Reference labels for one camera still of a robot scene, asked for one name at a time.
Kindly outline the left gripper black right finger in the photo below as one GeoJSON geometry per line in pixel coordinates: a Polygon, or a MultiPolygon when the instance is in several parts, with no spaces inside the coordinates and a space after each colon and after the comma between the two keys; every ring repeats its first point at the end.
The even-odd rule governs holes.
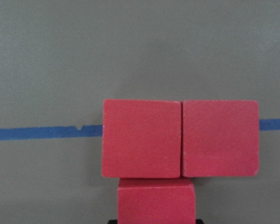
{"type": "Polygon", "coordinates": [[[203,224],[203,220],[197,219],[197,220],[196,220],[196,224],[203,224]]]}

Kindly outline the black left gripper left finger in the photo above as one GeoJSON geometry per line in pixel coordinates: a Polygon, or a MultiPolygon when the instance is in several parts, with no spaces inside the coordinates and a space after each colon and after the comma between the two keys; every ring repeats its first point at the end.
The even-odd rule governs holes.
{"type": "Polygon", "coordinates": [[[117,219],[112,219],[108,221],[108,224],[117,224],[117,219]]]}

